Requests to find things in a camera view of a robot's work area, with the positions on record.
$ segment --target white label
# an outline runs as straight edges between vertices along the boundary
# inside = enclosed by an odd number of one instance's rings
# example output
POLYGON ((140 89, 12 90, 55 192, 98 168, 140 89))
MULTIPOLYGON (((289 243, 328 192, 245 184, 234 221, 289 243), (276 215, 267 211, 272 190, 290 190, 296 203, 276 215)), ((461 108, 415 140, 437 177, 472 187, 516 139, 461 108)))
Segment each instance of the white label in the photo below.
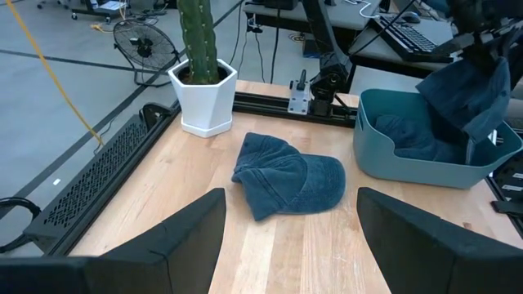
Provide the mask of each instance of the white label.
POLYGON ((494 130, 490 135, 489 139, 496 145, 496 141, 498 140, 498 131, 494 130))
POLYGON ((517 192, 523 191, 523 188, 516 187, 516 186, 513 186, 513 185, 503 185, 503 187, 501 187, 501 189, 507 189, 509 191, 517 191, 517 192))

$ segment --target power cord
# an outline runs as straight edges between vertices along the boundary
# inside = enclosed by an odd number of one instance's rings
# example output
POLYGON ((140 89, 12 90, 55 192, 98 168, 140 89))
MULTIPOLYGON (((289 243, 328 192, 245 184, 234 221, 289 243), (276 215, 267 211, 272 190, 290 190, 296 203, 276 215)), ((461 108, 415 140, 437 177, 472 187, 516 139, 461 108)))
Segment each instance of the power cord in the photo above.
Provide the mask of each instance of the power cord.
POLYGON ((372 42, 374 42, 374 40, 376 40, 379 36, 382 35, 383 32, 385 32, 388 28, 390 28, 391 25, 394 24, 394 23, 395 23, 395 22, 396 22, 396 21, 401 17, 401 15, 402 15, 405 11, 407 11, 407 9, 409 9, 410 6, 413 5, 414 2, 416 2, 416 0, 410 0, 409 4, 407 4, 407 6, 405 6, 405 8, 403 8, 403 10, 401 10, 401 11, 398 13, 398 15, 395 16, 394 19, 392 19, 392 21, 389 22, 389 24, 387 24, 387 25, 385 26, 385 28, 383 28, 381 31, 379 31, 379 33, 378 33, 376 36, 374 36, 374 38, 370 39, 370 41, 368 41, 368 42, 367 42, 365 45, 363 45, 360 49, 356 50, 356 52, 352 52, 352 53, 349 55, 349 57, 354 56, 354 55, 360 53, 360 52, 361 52, 362 50, 364 50, 368 45, 370 45, 372 42))
POLYGON ((367 7, 372 5, 371 2, 367 2, 365 0, 343 0, 343 1, 346 2, 346 3, 350 3, 352 5, 358 5, 360 3, 365 3, 365 6, 363 6, 363 8, 360 9, 360 16, 362 16, 364 18, 377 19, 377 18, 380 17, 380 16, 366 16, 365 14, 363 14, 363 11, 365 9, 367 9, 367 7))
POLYGON ((343 102, 342 98, 340 98, 337 93, 334 94, 334 98, 336 99, 337 102, 340 103, 340 105, 342 105, 343 109, 346 111, 347 114, 351 114, 351 108, 349 106, 347 106, 345 104, 345 102, 343 102))
POLYGON ((165 4, 161 9, 144 9, 141 11, 143 16, 165 16, 167 12, 165 11, 165 8, 167 8, 168 4, 165 4))
POLYGON ((240 70, 242 70, 242 64, 244 63, 245 46, 247 46, 247 30, 245 30, 245 39, 244 39, 244 47, 242 48, 242 56, 239 59, 238 77, 239 77, 240 70))
POLYGON ((279 7, 279 1, 276 1, 276 8, 278 12, 276 13, 276 37, 275 37, 275 49, 272 51, 272 63, 270 65, 270 83, 274 81, 275 77, 275 61, 276 61, 276 52, 278 51, 278 40, 279 40, 279 14, 281 8, 279 7))
MULTIPOLYGON (((42 212, 40 207, 38 207, 36 204, 32 203, 31 201, 27 200, 26 198, 10 197, 10 198, 0 199, 0 208, 16 207, 16 206, 21 206, 21 207, 27 208, 33 215, 31 221, 34 221, 34 219, 40 214, 40 212, 42 212)), ((11 241, 10 243, 8 243, 4 246, 0 246, 0 254, 17 249, 18 247, 24 246, 25 244, 27 244, 29 242, 31 242, 29 237, 24 234, 21 234, 18 238, 11 241)))
MULTIPOLYGON (((24 0, 15 0, 15 1, 11 1, 12 4, 15 4, 15 3, 18 3, 18 2, 22 2, 24 0)), ((6 3, 0 3, 0 7, 2 6, 6 6, 7 5, 7 2, 6 3)))
POLYGON ((236 44, 235 44, 235 50, 232 52, 232 57, 230 58, 229 65, 232 65, 232 62, 235 60, 236 56, 236 49, 238 48, 238 42, 239 42, 239 22, 242 18, 242 5, 240 4, 238 6, 238 31, 236 32, 236 44))
POLYGON ((262 49, 260 49, 260 41, 258 40, 258 34, 254 34, 254 38, 256 39, 256 43, 258 44, 258 55, 260 55, 260 65, 261 65, 261 80, 265 82, 265 74, 263 73, 263 56, 262 56, 262 49))
POLYGON ((74 114, 77 116, 77 118, 80 120, 80 122, 82 122, 82 125, 85 126, 86 129, 89 130, 89 132, 91 133, 92 136, 94 136, 98 142, 103 145, 104 142, 102 142, 101 138, 98 136, 98 134, 96 134, 96 132, 92 129, 92 127, 89 125, 89 123, 87 123, 87 121, 85 120, 85 118, 80 114, 80 112, 78 111, 78 109, 73 105, 73 102, 71 101, 71 99, 69 98, 69 96, 67 95, 67 93, 65 93, 65 90, 64 88, 62 87, 62 85, 60 84, 60 82, 58 81, 58 77, 55 75, 55 73, 52 71, 51 69, 51 66, 49 66, 49 64, 47 63, 47 60, 45 59, 45 57, 43 56, 43 53, 42 53, 42 50, 40 49, 40 47, 38 46, 38 44, 36 43, 36 41, 34 41, 34 38, 33 36, 31 36, 31 33, 29 32, 29 30, 27 29, 27 26, 25 25, 24 21, 22 20, 22 18, 20 17, 20 14, 18 13, 18 11, 16 10, 15 6, 13 5, 13 3, 11 2, 11 0, 7 0, 7 5, 9 6, 9 9, 11 10, 11 13, 12 15, 15 17, 16 19, 16 22, 18 23, 18 25, 20 26, 20 28, 24 31, 25 33, 25 37, 27 37, 27 39, 29 40, 29 42, 31 43, 31 45, 33 46, 33 49, 36 51, 36 54, 38 55, 38 58, 40 59, 40 61, 42 61, 42 64, 43 64, 43 67, 46 69, 47 73, 49 74, 49 77, 52 79, 52 81, 55 83, 55 86, 56 88, 58 89, 58 91, 60 92, 60 94, 62 95, 62 97, 64 98, 65 102, 67 103, 67 105, 71 108, 71 110, 73 110, 74 114))
MULTIPOLYGON (((113 121, 114 121, 115 119, 116 119, 116 117, 111 118, 111 120, 109 121, 109 126, 107 127, 107 129, 106 129, 105 131, 103 131, 103 132, 100 134, 100 138, 101 138, 103 135, 107 134, 107 132, 111 129, 111 126, 113 125, 113 121)), ((100 147, 101 147, 101 144, 98 143, 98 146, 96 147, 96 149, 94 149, 94 150, 92 151, 92 153, 93 153, 94 155, 97 155, 97 154, 98 154, 98 151, 99 151, 98 149, 99 149, 100 147)))
POLYGON ((91 29, 97 30, 102 33, 113 33, 113 30, 105 30, 102 28, 102 24, 91 24, 91 29))

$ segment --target computer keyboard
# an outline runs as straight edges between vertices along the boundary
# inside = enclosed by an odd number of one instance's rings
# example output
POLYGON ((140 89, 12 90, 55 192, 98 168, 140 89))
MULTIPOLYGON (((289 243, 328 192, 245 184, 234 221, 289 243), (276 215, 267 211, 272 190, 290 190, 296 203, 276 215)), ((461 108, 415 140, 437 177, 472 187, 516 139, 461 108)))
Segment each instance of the computer keyboard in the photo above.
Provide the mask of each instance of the computer keyboard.
MULTIPOLYGON (((371 27, 381 32, 393 19, 394 17, 390 16, 373 19, 371 27)), ((381 37, 405 61, 437 63, 453 61, 450 56, 432 55, 432 50, 437 45, 405 22, 394 23, 381 34, 381 37)))

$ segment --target denim baseball cap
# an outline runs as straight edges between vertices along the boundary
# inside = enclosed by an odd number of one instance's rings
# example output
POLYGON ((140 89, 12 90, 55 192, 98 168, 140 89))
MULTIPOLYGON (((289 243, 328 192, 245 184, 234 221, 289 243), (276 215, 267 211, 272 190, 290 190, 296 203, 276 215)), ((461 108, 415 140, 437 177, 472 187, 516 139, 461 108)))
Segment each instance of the denim baseball cap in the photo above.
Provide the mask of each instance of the denim baseball cap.
POLYGON ((232 181, 241 183, 254 220, 275 214, 328 210, 345 193, 345 171, 335 158, 300 154, 286 141, 247 133, 232 181))

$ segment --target plant pot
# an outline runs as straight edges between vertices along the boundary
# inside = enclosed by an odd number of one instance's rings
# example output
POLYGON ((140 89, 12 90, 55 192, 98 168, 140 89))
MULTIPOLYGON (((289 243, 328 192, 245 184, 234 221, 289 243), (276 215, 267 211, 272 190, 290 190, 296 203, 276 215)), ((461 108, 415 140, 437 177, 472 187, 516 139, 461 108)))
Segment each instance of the plant pot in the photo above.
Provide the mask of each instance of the plant pot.
POLYGON ((229 131, 232 125, 238 73, 223 60, 217 61, 223 79, 215 85, 184 84, 179 76, 188 70, 188 60, 168 70, 180 101, 181 128, 203 138, 229 131))

